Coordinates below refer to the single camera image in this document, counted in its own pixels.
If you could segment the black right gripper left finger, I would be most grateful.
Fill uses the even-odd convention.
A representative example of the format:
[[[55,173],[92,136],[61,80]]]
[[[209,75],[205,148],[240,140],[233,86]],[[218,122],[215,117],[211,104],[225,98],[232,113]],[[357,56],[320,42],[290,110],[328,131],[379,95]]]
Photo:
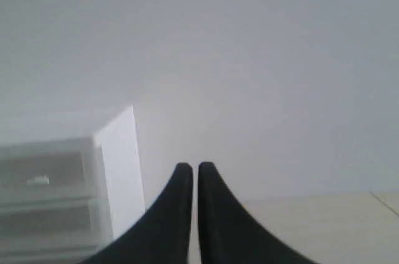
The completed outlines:
[[[83,263],[188,263],[193,169],[178,163],[165,188],[121,237]]]

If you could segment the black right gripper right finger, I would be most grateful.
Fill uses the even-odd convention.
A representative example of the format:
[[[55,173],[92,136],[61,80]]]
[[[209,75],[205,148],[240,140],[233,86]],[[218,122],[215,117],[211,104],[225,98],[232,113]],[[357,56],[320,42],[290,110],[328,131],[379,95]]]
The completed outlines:
[[[202,263],[313,263],[258,223],[212,162],[198,167],[198,237]]]

